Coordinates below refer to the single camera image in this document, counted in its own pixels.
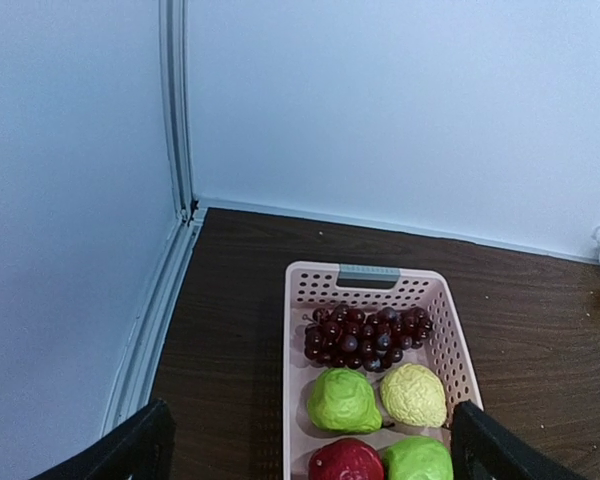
white wall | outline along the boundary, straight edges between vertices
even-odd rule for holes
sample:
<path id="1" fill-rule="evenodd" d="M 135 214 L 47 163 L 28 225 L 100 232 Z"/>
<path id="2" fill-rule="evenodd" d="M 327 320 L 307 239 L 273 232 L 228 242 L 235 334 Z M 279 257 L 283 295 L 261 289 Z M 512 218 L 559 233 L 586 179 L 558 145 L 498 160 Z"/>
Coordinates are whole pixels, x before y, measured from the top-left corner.
<path id="1" fill-rule="evenodd" d="M 202 196 L 593 255 L 600 2 L 191 7 Z"/>
<path id="2" fill-rule="evenodd" d="M 158 2 L 0 0 L 0 479 L 99 434 L 175 221 Z"/>

wall baseboard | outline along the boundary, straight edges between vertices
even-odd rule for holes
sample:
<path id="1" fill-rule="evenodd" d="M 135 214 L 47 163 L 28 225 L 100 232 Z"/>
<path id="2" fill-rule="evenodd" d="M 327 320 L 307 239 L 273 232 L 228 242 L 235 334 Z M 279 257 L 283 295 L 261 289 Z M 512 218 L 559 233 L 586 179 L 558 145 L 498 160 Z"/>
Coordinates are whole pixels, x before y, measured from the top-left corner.
<path id="1" fill-rule="evenodd" d="M 205 214 L 206 209 L 199 208 L 190 222 L 183 223 L 178 219 L 171 230 L 149 295 L 136 319 L 116 372 L 101 436 L 149 401 L 162 347 Z"/>
<path id="2" fill-rule="evenodd" d="M 387 230 L 391 232 L 410 233 L 413 235 L 423 235 L 425 237 L 448 238 L 452 240 L 462 240 L 487 247 L 503 248 L 534 255 L 546 255 L 562 260 L 573 262 L 597 264 L 598 259 L 594 257 L 584 257 L 579 255 L 569 255 L 562 252 L 554 252 L 535 248 L 530 245 L 517 245 L 512 243 L 500 242 L 488 238 L 473 237 L 469 235 L 458 235 L 452 232 L 439 230 L 428 230 L 424 228 L 413 227 L 411 225 L 380 222 L 368 218 L 347 217 L 344 215 L 332 215 L 328 213 L 310 212 L 303 210 L 294 210 L 291 208 L 275 207 L 271 205 L 259 205 L 246 202 L 236 202 L 223 200 L 219 198 L 199 197 L 199 205 L 203 208 L 220 208 L 224 210 L 238 210 L 243 212 L 263 213 L 268 215 L 279 215 L 281 217 L 305 218 L 308 220 L 317 220 L 321 222 L 339 223 L 343 225 L 355 225 L 357 227 L 376 228 L 378 230 Z"/>

red apple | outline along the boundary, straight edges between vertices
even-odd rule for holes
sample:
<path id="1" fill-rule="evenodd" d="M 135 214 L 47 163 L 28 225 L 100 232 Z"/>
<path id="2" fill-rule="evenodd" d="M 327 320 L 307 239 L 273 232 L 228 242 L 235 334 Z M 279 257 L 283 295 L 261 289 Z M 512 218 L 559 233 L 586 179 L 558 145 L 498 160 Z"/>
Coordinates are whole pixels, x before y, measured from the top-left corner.
<path id="1" fill-rule="evenodd" d="M 309 480 L 384 480 L 384 468 L 372 446 L 343 438 L 311 456 Z"/>

basket handle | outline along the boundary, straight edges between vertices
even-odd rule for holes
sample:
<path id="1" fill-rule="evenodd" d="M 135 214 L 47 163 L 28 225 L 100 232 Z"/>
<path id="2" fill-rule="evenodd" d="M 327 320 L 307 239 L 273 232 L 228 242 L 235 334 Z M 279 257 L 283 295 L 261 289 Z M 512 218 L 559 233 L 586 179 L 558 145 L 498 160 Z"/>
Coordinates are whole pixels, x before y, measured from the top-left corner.
<path id="1" fill-rule="evenodd" d="M 391 289 L 400 279 L 400 269 L 340 264 L 337 284 L 347 287 Z"/>

gray basket handle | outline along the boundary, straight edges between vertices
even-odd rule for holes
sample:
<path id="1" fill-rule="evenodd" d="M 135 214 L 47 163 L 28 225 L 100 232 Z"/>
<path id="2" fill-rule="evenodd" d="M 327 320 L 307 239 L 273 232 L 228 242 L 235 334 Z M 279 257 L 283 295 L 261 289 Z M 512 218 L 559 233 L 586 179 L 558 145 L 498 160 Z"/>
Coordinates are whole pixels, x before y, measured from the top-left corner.
<path id="1" fill-rule="evenodd" d="M 361 287 L 364 287 L 369 283 L 382 283 L 387 285 L 386 289 L 390 289 L 399 279 L 400 269 L 398 268 L 340 264 L 337 284 L 354 286 L 359 283 Z"/>

